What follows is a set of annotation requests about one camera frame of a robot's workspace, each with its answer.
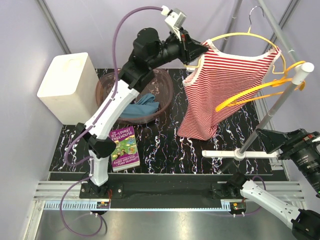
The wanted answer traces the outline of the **yellow plastic hanger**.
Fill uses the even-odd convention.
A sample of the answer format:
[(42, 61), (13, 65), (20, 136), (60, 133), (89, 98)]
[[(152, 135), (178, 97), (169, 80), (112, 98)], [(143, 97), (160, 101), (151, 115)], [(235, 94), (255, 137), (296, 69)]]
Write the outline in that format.
[[(213, 37), (213, 38), (211, 38), (210, 40), (211, 40), (212, 42), (214, 42), (214, 41), (220, 40), (220, 39), (225, 39), (225, 40), (226, 40), (228, 37), (247, 36), (247, 37), (254, 37), (254, 38), (261, 39), (261, 40), (267, 42), (268, 44), (270, 44), (274, 49), (277, 49), (278, 47), (277, 47), (273, 42), (271, 42), (269, 39), (267, 39), (267, 38), (265, 38), (265, 37), (263, 37), (263, 36), (261, 36), (261, 35), (258, 35), (258, 34), (255, 34), (255, 33), (252, 33), (252, 32), (251, 32), (251, 28), (252, 28), (251, 14), (252, 14), (253, 10), (256, 9), (256, 8), (260, 8), (261, 11), (262, 11), (262, 15), (265, 16), (265, 15), (264, 15), (264, 10), (263, 10), (263, 8), (262, 8), (261, 6), (258, 6), (258, 5), (257, 5), (257, 6), (255, 6), (255, 7), (253, 7), (253, 8), (250, 10), (249, 15), (248, 15), (248, 18), (249, 18), (249, 28), (248, 28), (247, 32), (231, 32), (231, 33), (225, 33), (225, 34), (222, 34), (222, 35), (218, 35), (218, 36), (216, 36), (216, 37)], [(272, 73), (273, 73), (273, 74), (276, 74), (276, 75), (277, 75), (277, 74), (284, 74), (284, 73), (285, 73), (285, 70), (286, 70), (286, 65), (287, 65), (287, 64), (286, 64), (285, 57), (283, 56), (282, 53), (280, 54), (280, 57), (281, 57), (282, 63), (283, 63), (283, 71), (281, 71), (281, 72), (275, 72), (275, 66), (273, 66)]]

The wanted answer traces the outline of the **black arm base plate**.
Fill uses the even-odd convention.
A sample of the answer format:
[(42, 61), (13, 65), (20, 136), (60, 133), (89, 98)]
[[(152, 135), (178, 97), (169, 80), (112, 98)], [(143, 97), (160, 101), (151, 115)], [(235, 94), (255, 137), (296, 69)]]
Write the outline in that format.
[(102, 186), (91, 180), (81, 184), (81, 199), (111, 198), (115, 209), (211, 209), (219, 200), (241, 199), (247, 176), (211, 174), (111, 173)]

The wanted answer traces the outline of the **red white striped top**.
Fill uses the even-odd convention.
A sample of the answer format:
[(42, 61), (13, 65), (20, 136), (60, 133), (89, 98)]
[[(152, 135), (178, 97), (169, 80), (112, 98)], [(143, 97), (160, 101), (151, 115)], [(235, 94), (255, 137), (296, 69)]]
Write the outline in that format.
[(240, 56), (221, 52), (208, 39), (208, 51), (200, 57), (200, 66), (184, 81), (187, 110), (177, 131), (179, 137), (209, 140), (216, 135), (220, 122), (236, 113), (243, 104), (216, 107), (225, 100), (257, 87), (281, 56), (278, 47), (258, 56)]

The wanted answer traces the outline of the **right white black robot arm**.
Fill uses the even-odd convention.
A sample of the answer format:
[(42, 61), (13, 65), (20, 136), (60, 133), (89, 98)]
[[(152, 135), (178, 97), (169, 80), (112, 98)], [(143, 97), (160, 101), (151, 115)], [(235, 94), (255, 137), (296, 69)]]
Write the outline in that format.
[[(291, 160), (302, 173), (316, 194), (320, 193), (320, 133), (297, 129), (281, 132), (258, 128), (258, 138), (267, 154), (280, 151), (279, 160)], [(225, 184), (232, 198), (250, 200), (281, 220), (297, 240), (318, 240), (320, 238), (320, 214), (303, 209), (280, 199), (258, 186), (253, 179), (235, 173)]]

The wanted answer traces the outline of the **blue tank top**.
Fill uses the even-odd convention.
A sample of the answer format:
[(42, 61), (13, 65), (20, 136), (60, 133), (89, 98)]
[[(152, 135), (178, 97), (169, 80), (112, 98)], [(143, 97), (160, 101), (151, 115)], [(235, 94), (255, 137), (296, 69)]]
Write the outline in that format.
[(129, 104), (120, 118), (135, 119), (152, 115), (158, 111), (160, 103), (155, 101), (155, 96), (151, 93), (143, 95), (136, 103)]

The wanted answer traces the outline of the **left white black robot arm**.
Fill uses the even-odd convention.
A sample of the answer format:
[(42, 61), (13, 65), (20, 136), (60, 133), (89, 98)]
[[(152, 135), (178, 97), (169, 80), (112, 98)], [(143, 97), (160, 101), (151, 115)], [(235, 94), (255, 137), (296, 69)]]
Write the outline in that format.
[(90, 192), (97, 198), (108, 193), (108, 166), (116, 144), (109, 137), (110, 130), (124, 109), (154, 79), (154, 69), (173, 60), (187, 65), (208, 51), (208, 47), (192, 39), (184, 29), (171, 32), (165, 41), (159, 39), (154, 28), (144, 28), (133, 41), (133, 50), (103, 104), (86, 122), (78, 123), (79, 136), (88, 143)]

